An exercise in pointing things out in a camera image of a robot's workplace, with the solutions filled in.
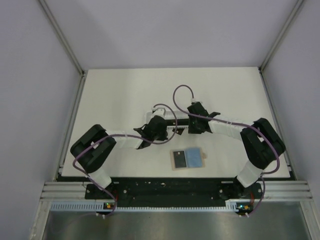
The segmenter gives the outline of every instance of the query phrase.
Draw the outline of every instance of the aluminum frame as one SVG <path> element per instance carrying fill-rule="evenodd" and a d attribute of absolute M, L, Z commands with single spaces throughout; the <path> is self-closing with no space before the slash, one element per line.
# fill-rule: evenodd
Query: aluminum frame
<path fill-rule="evenodd" d="M 60 167 L 63 167 L 63 163 L 66 157 L 68 144 L 71 137 L 71 132 L 74 126 L 78 106 L 81 99 L 82 90 L 84 88 L 84 83 L 86 80 L 86 74 L 84 69 L 81 67 L 76 55 L 74 54 L 71 46 L 69 45 L 64 33 L 59 27 L 54 15 L 52 14 L 46 0 L 37 0 L 40 7 L 42 8 L 45 16 L 47 17 L 49 23 L 51 24 L 57 38 L 59 39 L 61 46 L 65 50 L 66 54 L 70 58 L 74 67 L 80 74 L 79 87 L 74 97 L 74 104 L 69 113 L 69 121 L 65 131 L 65 138 L 60 147 L 60 155 L 58 159 L 58 166 L 54 172 L 56 177 L 59 173 Z M 277 52 L 279 46 L 281 45 L 283 39 L 286 37 L 287 32 L 292 26 L 294 20 L 301 11 L 305 0 L 297 0 L 294 8 L 292 9 L 290 15 L 288 16 L 285 24 L 283 25 L 281 31 L 279 32 L 277 38 L 275 39 L 272 47 L 268 51 L 262 65 L 260 66 L 261 80 L 265 89 L 265 93 L 269 102 L 271 113 L 276 125 L 276 128 L 282 136 L 282 128 L 277 120 L 277 112 L 274 108 L 272 98 L 270 96 L 270 91 L 268 90 L 267 83 L 263 76 L 263 71 L 267 67 L 268 63 L 271 61 L 274 54 Z M 286 160 L 289 160 L 289 156 L 285 154 Z M 83 202 L 85 196 L 84 186 L 88 183 L 83 182 L 46 182 L 41 194 L 38 209 L 36 212 L 36 217 L 34 224 L 30 231 L 29 239 L 31 240 L 41 240 L 43 238 L 45 226 L 48 220 L 49 211 L 53 201 L 74 201 Z M 229 202 L 236 202 L 239 199 L 230 199 Z M 310 192 L 308 183 L 306 181 L 266 181 L 266 194 L 263 202 L 300 202 L 301 209 L 303 211 L 306 224 L 308 226 L 310 235 L 313 240 L 320 240 L 320 220 L 316 206 L 313 202 L 312 194 Z"/>

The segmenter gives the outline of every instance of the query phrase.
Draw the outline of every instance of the white tabletop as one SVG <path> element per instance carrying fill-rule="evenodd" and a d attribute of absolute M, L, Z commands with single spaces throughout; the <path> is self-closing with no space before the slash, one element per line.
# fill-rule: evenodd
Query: white tabletop
<path fill-rule="evenodd" d="M 266 118 L 274 126 L 256 67 L 93 69 L 87 74 L 62 176 L 83 176 L 72 167 L 74 157 L 70 147 L 94 124 L 100 124 L 107 132 L 139 128 L 153 105 L 164 103 L 176 109 L 172 94 L 181 84 L 193 89 L 195 98 L 209 113 L 219 112 L 246 121 Z M 181 88 L 176 99 L 186 109 L 191 103 L 191 94 Z M 170 150 L 188 147 L 202 148 L 207 155 L 205 167 L 172 170 Z M 233 178 L 247 160 L 239 140 L 212 133 L 188 134 L 185 130 L 164 145 L 113 150 L 102 167 L 111 177 Z M 266 171 L 275 167 L 274 161 Z M 281 156 L 279 171 L 266 177 L 289 176 Z"/>

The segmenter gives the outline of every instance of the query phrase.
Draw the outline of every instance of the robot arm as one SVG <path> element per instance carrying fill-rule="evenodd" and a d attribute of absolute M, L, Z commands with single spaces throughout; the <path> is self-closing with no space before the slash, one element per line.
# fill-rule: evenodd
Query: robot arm
<path fill-rule="evenodd" d="M 150 142 L 167 140 L 168 133 L 167 124 L 164 119 L 165 112 L 164 108 L 157 108 L 152 113 L 148 124 L 128 131 L 105 130 L 101 125 L 96 124 L 72 145 L 70 152 L 76 158 L 93 143 L 110 135 L 111 137 L 106 138 L 100 144 L 90 149 L 78 160 L 90 178 L 101 187 L 106 188 L 111 183 L 111 178 L 101 166 L 112 150 L 124 148 L 144 149 L 151 145 Z M 141 138 L 126 137 L 129 135 Z"/>
<path fill-rule="evenodd" d="M 285 150 L 285 144 L 280 139 L 268 120 L 260 118 L 254 122 L 244 122 L 239 119 L 232 119 L 221 115 L 218 112 L 208 114 L 200 102 L 194 102 L 189 106 L 188 111 L 192 114 L 204 117 L 215 118 L 216 120 L 206 120 L 202 118 L 189 117 L 188 132 L 191 134 L 201 134 L 204 132 L 223 134 L 243 142 L 248 161 L 242 171 L 236 176 L 234 183 L 240 189 L 247 188 L 255 183 L 263 170 L 276 159 L 274 153 L 265 141 L 249 127 L 232 125 L 231 123 L 243 123 L 258 129 L 271 142 L 278 155 Z"/>

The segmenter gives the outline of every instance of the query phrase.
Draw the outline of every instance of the white cable tray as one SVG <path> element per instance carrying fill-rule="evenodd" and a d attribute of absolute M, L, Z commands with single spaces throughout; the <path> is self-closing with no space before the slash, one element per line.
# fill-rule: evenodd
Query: white cable tray
<path fill-rule="evenodd" d="M 109 212 L 104 202 L 61 202 L 51 205 L 53 212 Z M 235 202 L 226 202 L 226 206 L 211 207 L 117 207 L 116 212 L 237 212 Z"/>

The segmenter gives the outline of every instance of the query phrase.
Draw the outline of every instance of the white wall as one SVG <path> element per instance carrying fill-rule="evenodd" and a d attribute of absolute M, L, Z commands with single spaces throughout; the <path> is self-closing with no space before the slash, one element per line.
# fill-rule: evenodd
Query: white wall
<path fill-rule="evenodd" d="M 265 71 L 299 178 L 320 210 L 320 1 L 308 0 Z"/>
<path fill-rule="evenodd" d="M 259 66 L 297 0 L 46 0 L 84 69 Z"/>
<path fill-rule="evenodd" d="M 0 238 L 29 235 L 79 75 L 35 0 L 0 8 Z"/>

